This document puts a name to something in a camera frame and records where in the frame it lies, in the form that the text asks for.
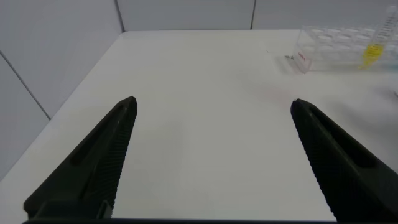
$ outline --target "white table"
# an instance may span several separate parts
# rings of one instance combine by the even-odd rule
[[[97,122],[133,95],[138,115],[113,217],[334,220],[290,115],[308,100],[398,170],[388,74],[290,67],[297,30],[122,34],[0,182],[0,219]]]

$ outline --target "small object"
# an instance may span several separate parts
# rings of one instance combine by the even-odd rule
[[[397,25],[397,7],[390,6],[387,8],[386,18],[380,28],[373,34],[373,38],[363,54],[363,64],[359,66],[360,69],[367,69],[379,60],[384,51],[384,46],[391,40],[392,35],[397,29]]]

